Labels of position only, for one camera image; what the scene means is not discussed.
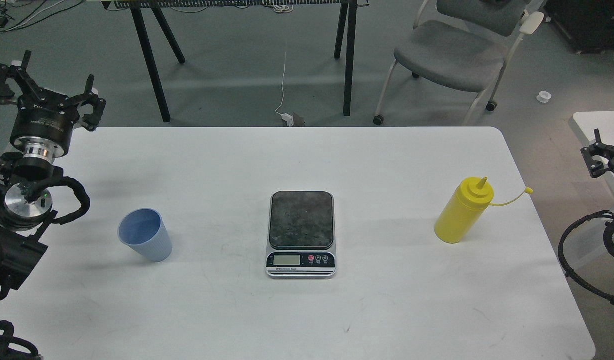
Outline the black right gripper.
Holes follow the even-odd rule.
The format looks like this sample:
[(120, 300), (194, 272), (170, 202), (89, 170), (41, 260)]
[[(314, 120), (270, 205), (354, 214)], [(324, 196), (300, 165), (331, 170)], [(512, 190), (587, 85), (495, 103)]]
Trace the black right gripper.
[(614, 146), (602, 142), (599, 129), (593, 130), (595, 141), (581, 149), (589, 176), (597, 179), (607, 172), (614, 174)]

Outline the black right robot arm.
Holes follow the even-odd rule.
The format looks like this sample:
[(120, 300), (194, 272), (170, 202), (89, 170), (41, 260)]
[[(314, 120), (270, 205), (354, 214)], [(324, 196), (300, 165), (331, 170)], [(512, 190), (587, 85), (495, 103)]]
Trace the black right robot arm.
[[(593, 134), (593, 141), (580, 150), (589, 176), (597, 179), (606, 173), (612, 173), (614, 178), (614, 145), (607, 145), (602, 141), (599, 129), (595, 129)], [(570, 264), (566, 258), (566, 240), (572, 232), (587, 223), (597, 223), (597, 226), (593, 230), (583, 231), (577, 235), (575, 244), (582, 248), (577, 251), (580, 258), (576, 259), (574, 264)], [(612, 210), (600, 210), (572, 223), (561, 235), (556, 255), (566, 278), (570, 278), (586, 291), (614, 306), (613, 294), (598, 289), (576, 272), (577, 269), (604, 253), (614, 258), (614, 212)]]

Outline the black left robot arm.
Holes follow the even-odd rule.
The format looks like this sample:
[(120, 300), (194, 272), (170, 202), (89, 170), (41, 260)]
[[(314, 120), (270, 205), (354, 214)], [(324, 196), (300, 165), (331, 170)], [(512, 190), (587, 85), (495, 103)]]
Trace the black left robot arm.
[(90, 209), (85, 187), (54, 161), (69, 153), (76, 127), (94, 132), (106, 100), (87, 78), (80, 95), (68, 96), (37, 85), (28, 74), (32, 52), (0, 64), (0, 106), (15, 105), (9, 144), (0, 153), (0, 301), (17, 291), (48, 247), (40, 239), (52, 224), (69, 224)]

